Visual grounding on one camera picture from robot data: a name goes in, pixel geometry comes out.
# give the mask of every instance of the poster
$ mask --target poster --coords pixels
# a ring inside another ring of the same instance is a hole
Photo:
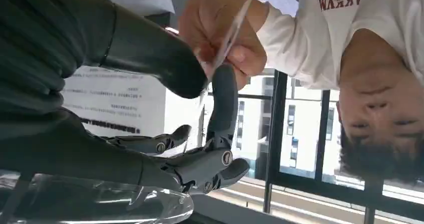
[[[154,77],[82,66],[66,79],[63,107],[98,136],[164,133],[166,88]]]

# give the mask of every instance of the human hand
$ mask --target human hand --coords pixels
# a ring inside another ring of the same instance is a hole
[[[222,40],[246,0],[188,0],[179,19],[179,36],[192,48],[204,72],[211,78],[215,55]],[[238,37],[228,53],[233,64],[238,89],[242,89],[248,77],[260,74],[267,56],[256,32],[245,19]]]

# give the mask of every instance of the person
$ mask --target person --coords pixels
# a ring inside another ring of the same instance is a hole
[[[181,38],[206,74],[246,0],[188,0]],[[339,90],[342,168],[415,181],[424,164],[424,0],[299,0],[295,17],[254,0],[227,59],[239,89],[267,63],[311,89]]]

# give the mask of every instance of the prosthetic hand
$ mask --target prosthetic hand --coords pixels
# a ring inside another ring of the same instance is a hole
[[[207,129],[206,145],[172,158],[129,151],[122,144],[115,143],[116,139],[112,139],[114,142],[111,143],[89,132],[82,136],[83,133],[79,132],[81,124],[77,124],[77,118],[68,119],[70,125],[65,129],[54,130],[48,137],[54,139],[58,135],[66,135],[69,138],[88,138],[84,142],[78,142],[81,139],[65,139],[66,141],[57,145],[51,139],[44,139],[29,152],[18,151],[12,146],[6,147],[5,155],[1,155],[0,167],[19,172],[21,176],[16,176],[14,181],[21,185],[17,184],[15,189],[0,185],[0,223],[7,222],[7,218],[11,216],[16,220],[44,221],[87,221],[99,220],[99,217],[107,217],[110,220],[119,219],[119,216],[137,220],[140,215],[162,215],[160,212],[166,209],[167,205],[167,200],[163,198],[167,196],[161,197],[159,202],[142,202],[141,207],[131,208],[134,203],[131,201],[132,204],[128,205],[123,198],[126,192],[122,191],[128,183],[142,189],[157,187],[189,195],[207,194],[234,184],[246,174],[249,165],[244,159],[233,160],[231,152],[238,113],[237,85],[233,68],[226,64],[220,66],[213,76],[212,86],[215,105]],[[95,148],[97,153],[85,154],[91,148]],[[43,177],[34,179],[34,174],[37,173],[53,175],[59,182],[55,183]],[[94,181],[95,189],[84,189],[80,182],[71,187],[69,183],[60,182],[68,177],[83,178],[83,184]],[[114,190],[110,184],[103,181],[118,183],[118,186],[114,187]],[[147,200],[149,195],[155,193],[145,191],[142,193],[144,196],[137,196],[137,200]],[[8,208],[10,205],[14,205],[14,209]]]
[[[194,195],[229,186],[248,171],[246,161],[233,160],[231,153],[238,106],[231,66],[220,66],[213,76],[215,106],[206,146],[173,158],[149,156],[119,143],[126,138],[108,140],[87,132],[78,116],[61,108],[63,78],[81,65],[101,66],[152,75],[177,95],[195,98],[207,80],[190,48],[108,0],[0,1],[0,63],[5,64],[0,72],[0,170],[19,174],[15,188],[0,185],[1,224],[12,215],[89,216],[83,208],[104,204],[87,201],[97,198],[93,193],[76,200],[79,189],[64,191],[65,186],[34,204],[31,200],[46,183],[34,179],[38,174],[101,180],[96,187],[111,182]],[[121,196],[119,191],[109,195]],[[59,214],[55,204],[63,200],[72,208]],[[43,210],[34,211],[37,207]]]

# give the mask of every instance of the black metal frame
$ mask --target black metal frame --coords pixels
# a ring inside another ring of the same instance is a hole
[[[263,211],[265,213],[270,213],[272,185],[278,185],[305,193],[363,206],[365,207],[364,224],[374,223],[376,210],[424,221],[424,205],[384,196],[383,182],[365,182],[364,190],[359,190],[322,181],[329,103],[332,102],[330,101],[329,90],[324,90],[321,96],[321,120],[319,124],[314,178],[280,172],[287,79],[288,77],[286,74],[275,71],[273,96],[238,95],[239,98],[244,99],[272,100]]]

